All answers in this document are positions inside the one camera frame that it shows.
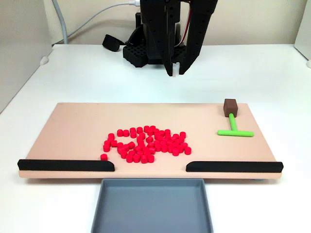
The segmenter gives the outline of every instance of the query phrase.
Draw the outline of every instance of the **white table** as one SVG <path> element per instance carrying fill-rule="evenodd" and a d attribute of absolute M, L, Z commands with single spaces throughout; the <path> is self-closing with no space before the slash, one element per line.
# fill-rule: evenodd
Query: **white table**
<path fill-rule="evenodd" d="M 205 46 L 185 75 L 134 68 L 99 45 L 56 45 L 0 114 L 0 232 L 90 232 L 100 180 L 27 180 L 25 158 L 58 102 L 247 102 L 280 180 L 206 180 L 215 233 L 306 232 L 311 69 L 292 45 Z"/>

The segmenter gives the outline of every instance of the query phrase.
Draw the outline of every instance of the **green handle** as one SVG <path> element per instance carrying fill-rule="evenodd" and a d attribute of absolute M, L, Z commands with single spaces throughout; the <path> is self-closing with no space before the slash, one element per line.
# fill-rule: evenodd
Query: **green handle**
<path fill-rule="evenodd" d="M 254 132 L 252 131 L 234 131 L 234 130 L 218 130 L 217 134 L 222 136 L 240 136 L 240 137 L 254 136 Z"/>
<path fill-rule="evenodd" d="M 237 127 L 237 123 L 235 122 L 235 118 L 233 113 L 229 114 L 229 121 L 230 121 L 230 125 L 231 125 L 231 130 L 237 131 L 238 127 Z"/>

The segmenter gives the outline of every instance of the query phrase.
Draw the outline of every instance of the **toy hammer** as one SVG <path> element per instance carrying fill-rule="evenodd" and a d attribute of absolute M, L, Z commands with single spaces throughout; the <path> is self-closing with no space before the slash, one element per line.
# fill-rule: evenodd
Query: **toy hammer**
<path fill-rule="evenodd" d="M 224 103 L 225 117 L 229 117 L 231 130 L 218 130 L 218 135 L 223 136 L 240 136 L 240 137 L 252 137 L 254 132 L 252 131 L 238 131 L 235 117 L 238 113 L 238 105 L 235 99 L 225 99 Z"/>

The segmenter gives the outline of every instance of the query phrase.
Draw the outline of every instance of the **wooden board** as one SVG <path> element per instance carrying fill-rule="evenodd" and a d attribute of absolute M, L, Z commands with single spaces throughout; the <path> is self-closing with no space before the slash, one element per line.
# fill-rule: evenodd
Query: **wooden board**
<path fill-rule="evenodd" d="M 253 131 L 254 137 L 219 136 L 230 130 L 223 104 L 122 104 L 59 103 L 31 148 L 27 159 L 99 160 L 103 142 L 117 129 L 155 125 L 185 131 L 191 155 L 177 157 L 157 152 L 151 164 L 127 163 L 116 149 L 108 152 L 114 172 L 19 171 L 25 178 L 250 178 L 275 179 L 281 173 L 186 172 L 191 161 L 275 162 L 249 107 L 238 104 L 239 130 Z M 128 143 L 130 137 L 116 138 Z"/>

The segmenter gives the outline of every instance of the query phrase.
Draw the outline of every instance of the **brown wooden cube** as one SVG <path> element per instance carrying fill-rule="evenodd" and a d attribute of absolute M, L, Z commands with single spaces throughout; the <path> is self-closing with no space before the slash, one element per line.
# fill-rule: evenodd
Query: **brown wooden cube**
<path fill-rule="evenodd" d="M 235 99 L 225 99 L 224 113 L 225 117 L 229 117 L 230 113 L 233 113 L 234 117 L 237 117 L 238 105 Z"/>

